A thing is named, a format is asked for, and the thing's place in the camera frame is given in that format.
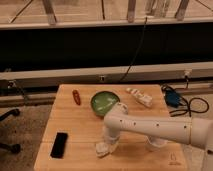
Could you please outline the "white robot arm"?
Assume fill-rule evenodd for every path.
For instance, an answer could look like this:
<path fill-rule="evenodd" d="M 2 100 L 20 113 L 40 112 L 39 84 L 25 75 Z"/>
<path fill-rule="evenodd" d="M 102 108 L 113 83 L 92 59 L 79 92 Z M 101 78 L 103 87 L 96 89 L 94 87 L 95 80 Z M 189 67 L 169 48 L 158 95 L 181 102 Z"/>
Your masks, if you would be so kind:
<path fill-rule="evenodd" d="M 134 132 L 204 150 L 201 171 L 213 171 L 213 120 L 191 117 L 138 117 L 128 114 L 124 103 L 116 103 L 104 116 L 103 137 L 115 144 L 120 132 Z"/>

